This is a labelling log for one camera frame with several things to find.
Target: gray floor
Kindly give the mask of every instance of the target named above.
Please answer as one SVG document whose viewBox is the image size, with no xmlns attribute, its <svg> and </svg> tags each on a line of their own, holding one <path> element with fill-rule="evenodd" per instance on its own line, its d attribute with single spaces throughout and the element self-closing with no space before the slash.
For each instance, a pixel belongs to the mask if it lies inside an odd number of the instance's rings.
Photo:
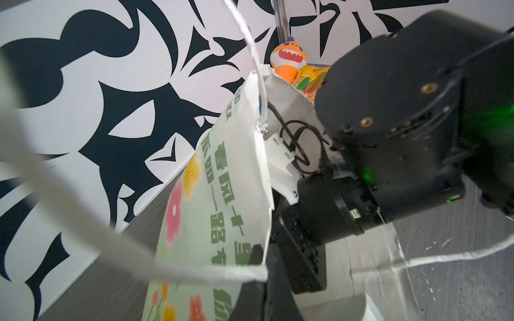
<svg viewBox="0 0 514 321">
<path fill-rule="evenodd" d="M 155 249 L 171 185 L 124 233 Z M 467 182 L 465 199 L 396 222 L 405 256 L 480 249 L 514 233 L 514 221 L 479 205 L 478 196 Z M 477 261 L 437 263 L 409 272 L 426 321 L 512 320 L 513 266 L 514 249 L 507 249 Z M 139 321 L 146 286 L 97 260 L 38 320 Z"/>
</svg>

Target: green led light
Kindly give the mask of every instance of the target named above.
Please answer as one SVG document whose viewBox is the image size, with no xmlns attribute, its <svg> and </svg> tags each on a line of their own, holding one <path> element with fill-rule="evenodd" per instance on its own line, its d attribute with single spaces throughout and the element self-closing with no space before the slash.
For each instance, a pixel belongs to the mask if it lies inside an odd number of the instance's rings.
<svg viewBox="0 0 514 321">
<path fill-rule="evenodd" d="M 366 182 L 373 181 L 373 174 L 371 174 L 371 169 L 366 167 L 362 170 L 362 179 L 365 180 Z"/>
<path fill-rule="evenodd" d="M 467 131 L 486 140 L 512 135 L 514 130 L 514 105 L 474 112 L 465 121 Z"/>
</svg>

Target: metal pole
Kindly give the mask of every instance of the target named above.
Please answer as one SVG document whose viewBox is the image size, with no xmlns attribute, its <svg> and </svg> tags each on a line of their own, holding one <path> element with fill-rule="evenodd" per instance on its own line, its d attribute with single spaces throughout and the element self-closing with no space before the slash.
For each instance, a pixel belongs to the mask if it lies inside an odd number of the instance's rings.
<svg viewBox="0 0 514 321">
<path fill-rule="evenodd" d="M 271 0 L 275 10 L 275 22 L 277 24 L 277 32 L 279 34 L 279 43 L 283 44 L 287 41 L 289 33 L 289 18 L 287 17 L 286 0 Z"/>
</svg>

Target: white string handle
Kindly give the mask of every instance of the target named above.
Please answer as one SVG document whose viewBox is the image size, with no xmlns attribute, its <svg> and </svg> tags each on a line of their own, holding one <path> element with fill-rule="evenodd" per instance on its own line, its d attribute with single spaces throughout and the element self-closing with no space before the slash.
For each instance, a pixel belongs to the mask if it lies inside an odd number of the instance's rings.
<svg viewBox="0 0 514 321">
<path fill-rule="evenodd" d="M 257 125 L 261 127 L 268 118 L 268 95 L 266 93 L 266 87 L 264 86 L 264 78 L 262 76 L 261 71 L 261 63 L 259 60 L 259 54 L 257 53 L 257 48 L 255 47 L 255 41 L 253 41 L 252 34 L 250 29 L 248 29 L 248 25 L 241 15 L 241 13 L 235 7 L 233 0 L 222 0 L 225 6 L 228 8 L 235 22 L 239 26 L 241 33 L 245 37 L 245 42 L 250 49 L 250 54 L 252 56 L 253 65 L 255 66 L 255 71 L 257 73 L 257 83 L 259 85 L 259 94 L 261 96 L 261 116 L 259 117 L 259 121 Z"/>
<path fill-rule="evenodd" d="M 464 253 L 455 253 L 455 254 L 447 254 L 447 255 L 433 255 L 433 256 L 425 256 L 425 257 L 416 257 L 411 258 L 407 261 L 399 262 L 393 265 L 385 266 L 385 267 L 376 267 L 370 269 L 362 269 L 362 270 L 352 270 L 352 275 L 361 274 L 361 273 L 376 273 L 377 271 L 389 268 L 413 268 L 421 265 L 439 263 L 439 262 L 453 262 L 453 261 L 468 261 L 468 260 L 476 260 L 479 258 L 483 258 L 489 255 L 492 255 L 496 252 L 502 251 L 511 245 L 514 244 L 514 234 L 509 235 L 506 239 L 501 242 L 498 242 L 488 248 L 469 251 Z"/>
<path fill-rule="evenodd" d="M 145 281 L 219 284 L 267 280 L 268 270 L 263 265 L 194 268 L 156 261 L 147 248 L 100 223 L 72 188 L 30 151 L 14 109 L 21 107 L 23 102 L 0 57 L 0 156 L 21 169 L 54 221 L 83 244 L 102 252 L 102 258 Z"/>
</svg>

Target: black cable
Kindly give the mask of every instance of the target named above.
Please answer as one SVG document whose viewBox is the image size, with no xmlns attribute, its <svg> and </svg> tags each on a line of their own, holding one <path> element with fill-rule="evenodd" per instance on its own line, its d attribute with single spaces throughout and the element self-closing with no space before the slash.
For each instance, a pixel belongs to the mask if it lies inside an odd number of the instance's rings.
<svg viewBox="0 0 514 321">
<path fill-rule="evenodd" d="M 296 161 L 299 161 L 300 163 L 304 164 L 305 166 L 309 166 L 310 165 L 310 162 L 309 162 L 309 159 L 307 158 L 307 155 L 305 154 L 305 152 L 303 151 L 303 148 L 299 145 L 298 141 L 296 139 L 293 138 L 293 134 L 291 133 L 291 130 L 289 130 L 289 128 L 287 128 L 287 125 L 285 124 L 284 120 L 282 119 L 282 116 L 280 115 L 279 111 L 275 108 L 275 106 L 273 106 L 273 104 L 271 104 L 270 102 L 268 102 L 268 107 L 269 109 L 271 109 L 271 111 L 273 112 L 273 114 L 275 114 L 276 118 L 279 120 L 280 124 L 282 125 L 282 129 L 280 131 L 280 137 L 282 137 L 282 133 L 283 133 L 283 129 L 285 128 L 287 134 L 291 137 L 291 144 L 287 144 L 285 141 L 284 141 L 284 145 L 287 147 L 287 149 L 290 151 L 290 152 L 293 152 L 295 150 L 295 148 L 298 149 L 298 151 L 300 152 L 300 154 L 302 154 L 302 157 L 303 159 L 301 159 L 300 157 L 298 156 L 295 156 L 295 160 Z"/>
<path fill-rule="evenodd" d="M 321 153 L 320 153 L 320 154 L 321 154 L 321 158 L 320 158 L 320 162 L 321 162 L 321 165 L 324 165 L 324 166 L 326 166 L 326 167 L 333 168 L 334 166 L 330 163 L 330 160 L 328 159 L 328 155 L 327 155 L 327 153 L 326 153 L 325 147 L 323 146 L 323 143 L 325 143 L 325 144 L 327 144 L 327 145 L 330 145 L 330 143 L 329 143 L 326 139 L 324 139 L 324 138 L 323 138 L 323 136 L 321 135 L 320 131 L 319 131 L 316 127 L 314 127 L 314 126 L 312 126 L 312 125 L 310 125 L 310 124 L 308 124 L 308 123 L 306 123 L 306 122 L 304 122 L 304 121 L 301 121 L 301 120 L 290 120 L 290 121 L 286 122 L 286 123 L 282 126 L 282 128 L 280 129 L 280 137 L 282 137 L 282 136 L 284 135 L 284 130 L 286 130 L 286 131 L 288 130 L 288 125 L 289 125 L 289 124 L 294 124 L 294 123 L 301 124 L 301 125 L 303 125 L 303 126 L 301 126 L 300 128 L 298 128 L 298 129 L 295 131 L 295 133 L 293 134 L 293 136 L 291 136 L 291 141 L 293 141 L 293 140 L 294 140 L 294 141 L 298 142 L 298 140 L 300 139 L 301 134 L 302 134 L 306 129 L 308 129 L 308 130 L 312 131 L 312 132 L 316 135 L 316 137 L 318 138 L 318 140 L 319 140 L 319 142 L 320 142 L 320 147 L 321 147 Z M 295 168 L 296 168 L 296 169 L 298 169 L 299 171 L 301 171 L 301 172 L 302 172 L 302 173 L 304 173 L 304 174 L 314 174 L 314 173 L 316 173 L 316 172 L 317 172 L 317 171 L 314 171 L 314 172 L 307 172 L 307 171 L 305 171 L 304 169 L 300 168 L 300 166 L 298 165 L 298 163 L 297 163 L 297 162 L 295 162 L 295 161 L 293 161 L 293 165 L 295 166 Z"/>
<path fill-rule="evenodd" d="M 321 135 L 321 133 L 319 132 L 319 130 L 316 127 L 314 127 L 312 125 L 309 125 L 308 123 L 306 123 L 304 121 L 301 121 L 301 120 L 290 120 L 288 122 L 284 122 L 284 119 L 280 115 L 279 111 L 275 108 L 275 106 L 273 106 L 273 104 L 268 102 L 268 107 L 269 107 L 269 109 L 271 109 L 273 114 L 275 114 L 276 118 L 279 120 L 280 124 L 282 125 L 282 128 L 280 129 L 280 137 L 282 138 L 283 135 L 284 135 L 284 131 L 286 131 L 287 134 L 289 135 L 289 137 L 291 138 L 291 143 L 290 144 L 287 144 L 284 141 L 284 145 L 286 146 L 286 148 L 290 152 L 295 152 L 295 153 L 298 150 L 298 152 L 302 155 L 301 158 L 296 155 L 295 159 L 292 162 L 293 166 L 297 170 L 299 170 L 300 172 L 302 172 L 304 174 L 314 174 L 314 173 L 316 173 L 316 171 L 314 171 L 314 172 L 307 172 L 304 169 L 302 169 L 300 167 L 300 165 L 298 164 L 298 162 L 300 162 L 300 163 L 304 164 L 305 166 L 309 166 L 310 165 L 310 161 L 309 161 L 309 158 L 307 157 L 307 154 L 304 152 L 303 148 L 298 143 L 298 139 L 300 138 L 301 134 L 306 129 L 309 129 L 310 131 L 312 131 L 316 135 L 318 140 L 320 141 L 320 145 L 321 145 L 321 162 L 323 163 L 323 165 L 333 167 L 332 164 L 330 163 L 329 159 L 328 159 L 328 155 L 327 155 L 326 150 L 325 150 L 325 148 L 323 146 L 323 143 L 325 143 L 327 145 L 330 145 L 330 143 L 326 139 L 323 138 L 323 136 Z M 303 125 L 300 128 L 298 128 L 295 131 L 294 134 L 291 132 L 291 130 L 288 127 L 289 124 L 293 124 L 293 123 L 298 123 L 298 124 Z"/>
</svg>

